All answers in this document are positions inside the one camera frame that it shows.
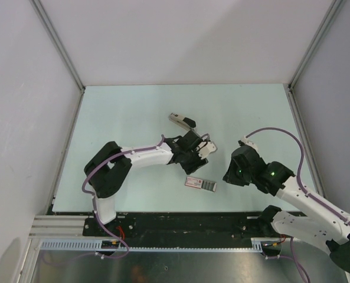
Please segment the staple box with staples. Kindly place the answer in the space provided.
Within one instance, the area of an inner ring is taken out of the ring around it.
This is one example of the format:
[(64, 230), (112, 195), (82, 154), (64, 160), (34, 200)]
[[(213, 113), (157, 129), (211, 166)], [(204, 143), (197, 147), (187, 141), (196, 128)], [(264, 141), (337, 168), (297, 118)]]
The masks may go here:
[(185, 186), (192, 187), (195, 189), (202, 189), (209, 192), (215, 192), (217, 188), (217, 183), (210, 180), (187, 176)]

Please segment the beige black stapler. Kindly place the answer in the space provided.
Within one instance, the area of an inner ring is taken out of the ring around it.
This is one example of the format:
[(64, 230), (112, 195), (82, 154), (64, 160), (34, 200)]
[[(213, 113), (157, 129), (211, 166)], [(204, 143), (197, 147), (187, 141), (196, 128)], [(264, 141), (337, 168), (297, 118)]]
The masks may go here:
[(177, 124), (178, 126), (182, 127), (183, 129), (185, 129), (187, 131), (190, 131), (190, 130), (196, 131), (197, 130), (196, 122), (188, 117), (185, 117), (185, 116), (182, 116), (182, 115), (179, 115), (176, 113), (171, 113), (168, 116), (168, 118), (170, 121), (172, 121), (173, 123)]

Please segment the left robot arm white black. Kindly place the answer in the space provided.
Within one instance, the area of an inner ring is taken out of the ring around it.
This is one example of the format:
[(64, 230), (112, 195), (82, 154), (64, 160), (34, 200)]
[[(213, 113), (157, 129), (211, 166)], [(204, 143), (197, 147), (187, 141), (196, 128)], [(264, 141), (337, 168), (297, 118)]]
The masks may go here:
[(166, 138), (148, 147), (120, 147), (108, 142), (85, 166), (86, 178), (81, 186), (91, 195), (96, 229), (105, 236), (116, 229), (115, 198), (128, 174), (134, 169), (155, 165), (180, 164), (190, 175), (208, 163), (207, 157), (216, 150), (210, 139), (196, 136), (189, 144), (185, 136)]

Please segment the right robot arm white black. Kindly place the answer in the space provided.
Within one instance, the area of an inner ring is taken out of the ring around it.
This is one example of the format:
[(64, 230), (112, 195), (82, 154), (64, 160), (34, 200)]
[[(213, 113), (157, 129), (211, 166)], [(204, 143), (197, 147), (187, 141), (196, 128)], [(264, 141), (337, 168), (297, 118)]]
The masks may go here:
[(223, 180), (236, 186), (253, 185), (296, 207), (303, 216), (292, 216), (275, 206), (265, 208), (259, 217), (259, 232), (264, 236), (285, 234), (306, 242), (350, 273), (350, 214), (307, 190), (289, 168), (279, 162), (266, 163), (255, 148), (241, 145), (232, 152)]

